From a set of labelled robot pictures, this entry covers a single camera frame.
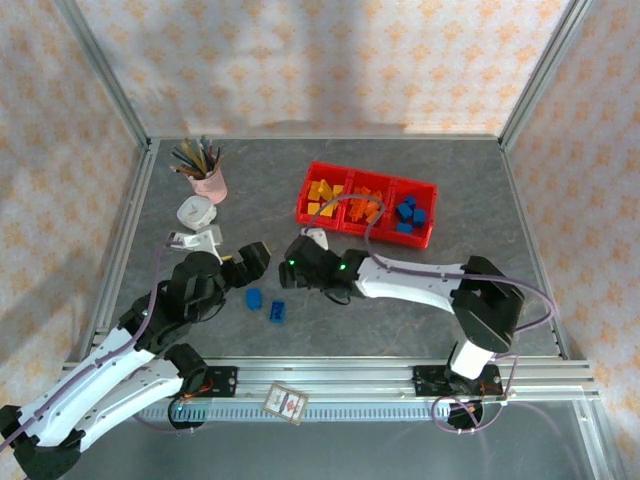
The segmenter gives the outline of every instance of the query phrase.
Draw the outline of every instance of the wall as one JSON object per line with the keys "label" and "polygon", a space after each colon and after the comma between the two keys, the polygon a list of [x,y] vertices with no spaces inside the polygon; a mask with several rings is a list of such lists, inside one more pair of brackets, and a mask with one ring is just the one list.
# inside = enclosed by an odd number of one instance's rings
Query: wall
{"label": "wall", "polygon": [[562,321],[640,471],[640,9],[597,1],[511,154]]}
{"label": "wall", "polygon": [[147,133],[498,134],[569,0],[79,0]]}
{"label": "wall", "polygon": [[[49,0],[0,8],[0,405],[53,385],[87,325],[137,158]],[[0,456],[2,478],[24,478]]]}

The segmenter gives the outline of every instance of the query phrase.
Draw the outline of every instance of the white object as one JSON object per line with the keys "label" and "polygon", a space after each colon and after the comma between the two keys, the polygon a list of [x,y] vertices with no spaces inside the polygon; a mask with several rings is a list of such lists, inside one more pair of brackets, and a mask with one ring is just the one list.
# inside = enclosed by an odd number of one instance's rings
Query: white object
{"label": "white object", "polygon": [[76,430],[84,430],[85,433],[80,440],[80,452],[84,452],[102,435],[131,415],[178,393],[182,383],[179,371],[173,363],[162,359],[151,361],[146,368],[121,382],[95,404],[76,425]]}
{"label": "white object", "polygon": [[222,264],[222,258],[216,250],[216,245],[222,244],[222,232],[219,225],[207,225],[195,234],[182,232],[169,233],[168,242],[171,248],[188,250],[190,252],[209,252],[217,257]]}
{"label": "white object", "polygon": [[[378,255],[385,264],[415,270],[417,272],[464,273],[462,264],[428,265],[426,263],[401,262]],[[454,313],[451,303],[451,291],[460,287],[461,280],[444,278],[428,278],[406,273],[390,272],[371,258],[365,258],[358,269],[356,287],[365,297],[369,298],[398,298],[408,302],[424,303]]]}
{"label": "white object", "polygon": [[[47,393],[34,402],[20,409],[20,419],[27,421],[33,417],[44,402],[57,392],[76,373],[87,365],[95,363],[99,358],[114,351],[131,340],[131,334],[125,329],[114,329],[109,333],[104,342],[96,348],[91,355],[85,358],[67,377],[59,381]],[[27,435],[37,435],[40,441],[39,447],[55,447],[67,438],[71,429],[85,415],[95,403],[105,396],[109,390],[115,387],[127,375],[131,375],[136,369],[149,362],[155,354],[147,350],[135,350],[129,347],[122,354],[114,357],[108,363],[102,365],[78,379],[62,397],[51,405],[42,415],[40,420],[27,428]]]}
{"label": "white object", "polygon": [[459,342],[451,357],[451,371],[460,376],[475,380],[482,369],[495,355],[494,352],[480,348],[470,340]]}
{"label": "white object", "polygon": [[193,195],[178,209],[178,220],[191,230],[200,230],[209,225],[218,213],[216,206],[208,198]]}
{"label": "white object", "polygon": [[320,245],[324,250],[329,250],[329,240],[327,240],[327,233],[322,228],[310,228],[307,230],[303,228],[301,234],[310,237]]}

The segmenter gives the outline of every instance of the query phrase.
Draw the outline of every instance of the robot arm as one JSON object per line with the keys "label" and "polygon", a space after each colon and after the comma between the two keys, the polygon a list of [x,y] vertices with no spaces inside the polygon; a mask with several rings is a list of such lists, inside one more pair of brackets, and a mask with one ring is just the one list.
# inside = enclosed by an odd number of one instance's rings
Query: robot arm
{"label": "robot arm", "polygon": [[[456,344],[449,358],[450,383],[475,380],[494,355],[509,351],[524,302],[520,290],[499,282],[460,278],[464,274],[503,276],[487,259],[472,256],[467,263],[455,265],[378,259],[387,268],[361,250],[338,256],[328,249],[321,229],[310,229],[286,251],[279,266],[280,283],[283,288],[317,288],[337,303],[351,297],[398,298],[455,314],[466,338]],[[439,275],[398,273],[388,267]],[[447,274],[457,278],[447,278]]]}
{"label": "robot arm", "polygon": [[[59,478],[81,452],[129,416],[166,396],[201,387],[205,362],[190,346],[173,344],[193,323],[211,318],[205,314],[224,305],[226,292],[267,270],[271,254],[261,242],[239,253],[240,262],[208,251],[190,253],[171,280],[158,285],[153,315],[134,344],[104,360],[134,338],[150,295],[136,300],[105,341],[52,389],[29,405],[0,408],[0,433],[12,437],[14,456],[31,480]],[[161,352],[163,358],[154,360]]]}

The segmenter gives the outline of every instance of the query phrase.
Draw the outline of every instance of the small card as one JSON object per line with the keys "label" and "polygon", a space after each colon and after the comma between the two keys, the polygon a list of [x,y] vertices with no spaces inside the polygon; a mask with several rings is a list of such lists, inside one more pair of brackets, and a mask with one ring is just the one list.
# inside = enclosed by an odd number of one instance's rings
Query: small card
{"label": "small card", "polygon": [[307,403],[309,403],[309,397],[306,395],[274,383],[271,385],[262,409],[295,425],[300,425]]}

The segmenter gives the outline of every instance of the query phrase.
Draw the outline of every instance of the small blue block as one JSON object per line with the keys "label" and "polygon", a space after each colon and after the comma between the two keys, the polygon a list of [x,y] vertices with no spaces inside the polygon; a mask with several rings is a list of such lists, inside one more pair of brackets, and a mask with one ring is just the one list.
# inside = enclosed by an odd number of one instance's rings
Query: small blue block
{"label": "small blue block", "polygon": [[404,203],[409,205],[409,208],[413,210],[414,208],[416,208],[418,202],[416,202],[416,197],[414,197],[413,195],[407,195],[404,199]]}
{"label": "small blue block", "polygon": [[284,314],[287,311],[287,306],[280,300],[274,300],[271,303],[271,315],[269,320],[273,323],[284,323]]}
{"label": "small blue block", "polygon": [[425,223],[427,223],[427,212],[421,208],[416,208],[413,211],[413,226],[422,227]]}
{"label": "small blue block", "polygon": [[259,310],[262,308],[262,294],[259,288],[250,288],[247,290],[247,307],[249,307],[249,310]]}
{"label": "small blue block", "polygon": [[411,234],[413,233],[413,227],[408,223],[399,223],[398,226],[396,227],[396,232]]}
{"label": "small blue block", "polygon": [[411,218],[411,215],[413,215],[413,210],[411,210],[411,207],[406,203],[401,203],[396,207],[396,214],[400,217],[400,220],[406,222]]}

